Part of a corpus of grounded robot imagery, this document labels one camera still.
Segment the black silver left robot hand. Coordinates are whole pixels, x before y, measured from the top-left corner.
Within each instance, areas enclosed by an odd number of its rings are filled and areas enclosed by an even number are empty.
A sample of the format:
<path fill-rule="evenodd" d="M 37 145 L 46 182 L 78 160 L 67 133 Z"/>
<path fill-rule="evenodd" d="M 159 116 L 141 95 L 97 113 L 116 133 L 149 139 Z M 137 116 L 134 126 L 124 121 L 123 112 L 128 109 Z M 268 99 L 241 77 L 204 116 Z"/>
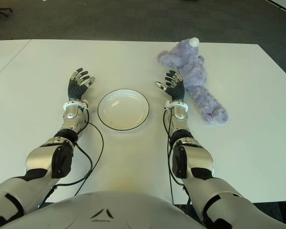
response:
<path fill-rule="evenodd" d="M 95 78 L 89 75 L 87 70 L 83 68 L 77 69 L 72 73 L 68 84 L 68 98 L 69 101 L 82 100 L 82 96 L 86 93 L 88 88 L 92 86 Z"/>

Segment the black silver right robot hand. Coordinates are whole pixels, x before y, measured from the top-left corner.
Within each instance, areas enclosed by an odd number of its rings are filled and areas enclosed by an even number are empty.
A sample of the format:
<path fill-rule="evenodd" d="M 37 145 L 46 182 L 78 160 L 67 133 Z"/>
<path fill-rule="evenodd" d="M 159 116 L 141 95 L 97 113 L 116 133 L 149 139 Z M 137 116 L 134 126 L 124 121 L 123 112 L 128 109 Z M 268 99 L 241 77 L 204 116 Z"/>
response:
<path fill-rule="evenodd" d="M 164 79 L 165 84 L 156 81 L 154 82 L 155 86 L 166 92 L 173 101 L 183 101 L 185 95 L 185 88 L 183 79 L 180 74 L 173 70 L 170 70 L 168 73 L 166 73 Z"/>

